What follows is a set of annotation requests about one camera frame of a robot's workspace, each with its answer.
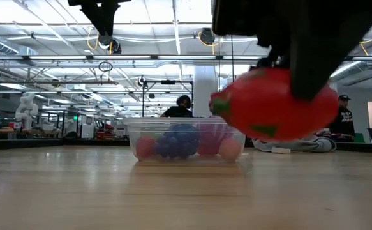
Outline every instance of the white column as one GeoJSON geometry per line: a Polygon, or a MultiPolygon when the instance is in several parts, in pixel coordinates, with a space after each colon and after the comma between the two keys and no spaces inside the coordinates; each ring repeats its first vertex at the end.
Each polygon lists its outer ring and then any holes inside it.
{"type": "Polygon", "coordinates": [[[218,90],[218,76],[214,66],[194,67],[194,117],[209,117],[211,93],[218,90]]]}

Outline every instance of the orange ball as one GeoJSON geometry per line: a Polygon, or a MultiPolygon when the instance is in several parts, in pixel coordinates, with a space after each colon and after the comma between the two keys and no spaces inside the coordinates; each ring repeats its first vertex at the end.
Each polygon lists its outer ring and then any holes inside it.
{"type": "Polygon", "coordinates": [[[243,147],[241,143],[230,137],[221,143],[218,153],[224,160],[234,162],[242,154],[243,147]]]}

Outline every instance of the person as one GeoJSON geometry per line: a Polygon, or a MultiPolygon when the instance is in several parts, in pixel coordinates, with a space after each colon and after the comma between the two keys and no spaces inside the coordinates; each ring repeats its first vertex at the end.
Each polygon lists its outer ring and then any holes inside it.
{"type": "Polygon", "coordinates": [[[355,137],[353,115],[347,109],[349,100],[348,95],[340,95],[338,114],[334,121],[329,125],[332,139],[339,142],[353,142],[355,137]]]}
{"type": "Polygon", "coordinates": [[[164,112],[161,118],[192,118],[193,113],[188,110],[191,108],[191,100],[187,95],[180,96],[176,101],[177,106],[170,107],[164,112]]]}

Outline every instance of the black cap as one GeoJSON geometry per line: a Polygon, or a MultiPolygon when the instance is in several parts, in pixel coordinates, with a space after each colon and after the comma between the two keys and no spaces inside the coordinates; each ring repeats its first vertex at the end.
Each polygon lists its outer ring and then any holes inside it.
{"type": "Polygon", "coordinates": [[[340,95],[339,100],[351,100],[349,96],[347,95],[340,95]]]}

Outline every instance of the green spot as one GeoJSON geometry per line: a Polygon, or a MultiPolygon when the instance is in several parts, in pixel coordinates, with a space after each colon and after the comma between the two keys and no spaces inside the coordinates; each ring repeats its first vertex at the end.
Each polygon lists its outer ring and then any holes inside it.
{"type": "Polygon", "coordinates": [[[220,98],[215,98],[212,100],[212,111],[214,114],[231,114],[230,111],[230,101],[229,100],[223,100],[220,98]]]}
{"type": "Polygon", "coordinates": [[[278,129],[277,125],[251,125],[254,131],[260,132],[262,134],[267,134],[270,138],[275,136],[278,129]]]}

